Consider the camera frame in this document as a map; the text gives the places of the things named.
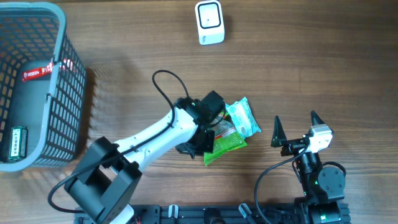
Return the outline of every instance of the wooden surface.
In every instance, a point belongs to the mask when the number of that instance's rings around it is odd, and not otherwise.
[[[206,47],[198,43],[196,3],[59,4],[89,75],[82,146],[131,136],[168,112],[150,80],[158,69],[178,74],[195,98],[211,90],[227,103],[246,96],[262,129],[248,147],[209,167],[171,150],[147,169],[131,203],[253,202],[258,175],[284,159],[269,146],[274,116],[288,138],[298,138],[315,110],[335,131],[320,155],[347,168],[353,223],[397,223],[397,3],[226,0],[225,41]],[[172,77],[157,80],[172,100],[183,96]],[[47,205],[47,194],[74,164],[0,174],[0,223],[72,223],[73,215]],[[259,191],[262,202],[302,195],[288,165],[266,176]],[[76,206],[63,191],[55,202]]]

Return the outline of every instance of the basket bottom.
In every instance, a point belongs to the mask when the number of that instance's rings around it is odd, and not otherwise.
[[[2,144],[0,146],[0,160],[9,161],[11,128],[15,126],[24,126],[27,128],[27,154],[29,156],[36,148],[40,139],[42,129],[45,96],[49,92],[50,75],[46,75],[36,80],[27,82],[22,81],[22,73],[26,70],[45,67],[48,60],[26,62],[19,70],[14,88],[12,90],[10,108]]]

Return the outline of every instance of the green package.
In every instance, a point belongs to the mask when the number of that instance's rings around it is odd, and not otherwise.
[[[204,160],[206,166],[226,152],[247,146],[246,142],[236,131],[234,125],[229,121],[224,119],[213,129],[216,136],[213,145],[213,153],[205,153]]]

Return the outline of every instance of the gray basket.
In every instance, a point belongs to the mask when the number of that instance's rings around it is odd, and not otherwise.
[[[51,75],[22,82],[23,71],[51,59]],[[0,171],[57,167],[74,159],[85,86],[85,68],[58,6],[0,3]],[[8,159],[14,126],[28,129],[27,157],[17,162]]]

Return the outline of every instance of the light blue bag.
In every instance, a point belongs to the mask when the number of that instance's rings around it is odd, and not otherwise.
[[[243,139],[252,136],[256,132],[261,132],[260,127],[251,113],[248,99],[246,97],[230,106],[225,104],[225,107],[231,116],[237,132]]]

